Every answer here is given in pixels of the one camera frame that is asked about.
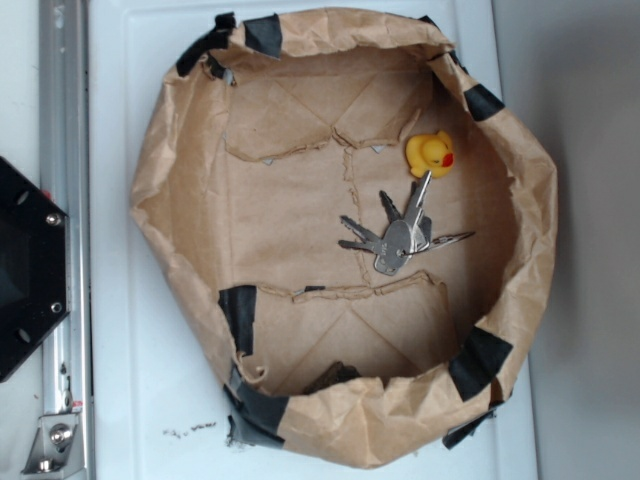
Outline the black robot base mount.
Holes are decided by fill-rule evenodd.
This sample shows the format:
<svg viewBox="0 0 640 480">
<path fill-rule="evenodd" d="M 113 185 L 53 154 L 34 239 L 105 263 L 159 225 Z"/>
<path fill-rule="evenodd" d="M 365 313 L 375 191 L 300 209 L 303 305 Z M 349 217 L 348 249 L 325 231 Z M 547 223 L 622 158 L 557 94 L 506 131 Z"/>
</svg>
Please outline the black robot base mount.
<svg viewBox="0 0 640 480">
<path fill-rule="evenodd" d="M 1 160 L 1 380 L 68 315 L 68 216 Z"/>
</svg>

